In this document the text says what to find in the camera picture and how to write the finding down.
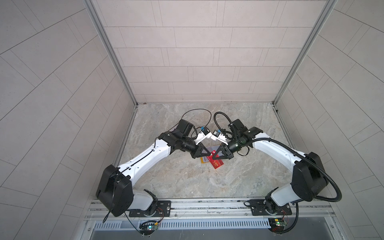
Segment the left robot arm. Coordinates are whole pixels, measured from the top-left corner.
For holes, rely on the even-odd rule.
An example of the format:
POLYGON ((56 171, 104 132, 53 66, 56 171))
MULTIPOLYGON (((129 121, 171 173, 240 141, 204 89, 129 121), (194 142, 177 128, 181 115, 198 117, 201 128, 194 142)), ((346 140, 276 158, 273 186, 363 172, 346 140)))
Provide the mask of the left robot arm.
POLYGON ((202 144, 206 138, 212 137, 208 128, 201 128, 196 138, 189 136, 194 125, 180 120, 172 131, 161 133, 155 142, 132 160, 115 167, 105 168, 96 197, 115 217, 126 211, 142 211, 151 216, 157 210, 158 198, 148 190, 136 191, 135 183, 160 160, 168 157, 176 150, 188 152, 192 158, 209 156, 210 151, 202 144))

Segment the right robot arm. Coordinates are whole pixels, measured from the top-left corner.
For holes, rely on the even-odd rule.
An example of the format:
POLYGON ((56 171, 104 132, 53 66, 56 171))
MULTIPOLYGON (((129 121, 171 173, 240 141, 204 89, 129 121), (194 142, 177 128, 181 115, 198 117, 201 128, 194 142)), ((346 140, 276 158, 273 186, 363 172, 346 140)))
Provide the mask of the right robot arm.
POLYGON ((229 124, 229 131, 222 128, 214 131, 213 137, 221 141, 215 159, 231 159, 242 148, 260 150, 277 160, 292 172, 289 184, 269 192, 261 204, 266 212, 275 215, 288 203, 311 202, 314 199, 325 201, 320 192, 331 180, 326 174, 320 157, 311 152, 298 152, 287 145, 272 139, 256 127, 248 129, 240 120, 229 124))

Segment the yellow leather card holder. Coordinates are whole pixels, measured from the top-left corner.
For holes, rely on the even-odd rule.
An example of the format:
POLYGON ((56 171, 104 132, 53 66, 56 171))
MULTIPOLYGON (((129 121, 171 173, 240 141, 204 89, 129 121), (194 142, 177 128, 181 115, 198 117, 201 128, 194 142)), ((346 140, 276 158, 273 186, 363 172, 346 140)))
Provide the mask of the yellow leather card holder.
MULTIPOLYGON (((218 148, 219 148, 219 145, 207 147, 207 149, 209 150, 210 153, 211 153, 212 151, 216 151, 218 148)), ((210 162, 210 160, 208 159, 208 157, 201 157, 200 159, 201 159, 201 163, 202 163, 202 164, 206 164, 206 163, 209 163, 209 162, 210 162)))

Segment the red VIP card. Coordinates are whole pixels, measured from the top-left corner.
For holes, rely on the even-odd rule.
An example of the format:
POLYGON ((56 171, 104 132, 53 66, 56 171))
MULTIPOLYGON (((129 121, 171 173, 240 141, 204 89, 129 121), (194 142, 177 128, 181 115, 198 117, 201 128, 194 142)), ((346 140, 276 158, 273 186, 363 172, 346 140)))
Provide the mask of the red VIP card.
POLYGON ((207 159, 209 160, 214 169, 218 169, 224 164, 222 160, 214 160, 213 156, 208 156, 207 159))

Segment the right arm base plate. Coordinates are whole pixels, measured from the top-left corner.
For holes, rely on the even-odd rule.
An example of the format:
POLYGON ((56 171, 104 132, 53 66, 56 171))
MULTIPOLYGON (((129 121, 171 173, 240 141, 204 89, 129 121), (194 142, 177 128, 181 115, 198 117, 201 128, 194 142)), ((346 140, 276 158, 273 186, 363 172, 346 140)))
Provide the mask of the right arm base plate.
POLYGON ((247 208, 250 208, 252 216, 283 216, 292 215, 292 209, 289 204, 277 207, 275 210, 269 211, 265 205, 264 199, 251 199, 244 202, 247 208))

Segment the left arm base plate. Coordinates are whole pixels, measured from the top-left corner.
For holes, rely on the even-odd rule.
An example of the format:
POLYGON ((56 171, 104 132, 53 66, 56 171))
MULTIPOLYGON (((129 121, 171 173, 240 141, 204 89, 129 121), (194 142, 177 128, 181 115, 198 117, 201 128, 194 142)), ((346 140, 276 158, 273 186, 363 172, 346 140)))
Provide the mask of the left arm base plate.
POLYGON ((130 218, 160 218, 160 217, 169 217, 171 211, 171 201, 158 201, 157 206, 153 214, 145 212, 142 210, 132 210, 129 211, 130 218))

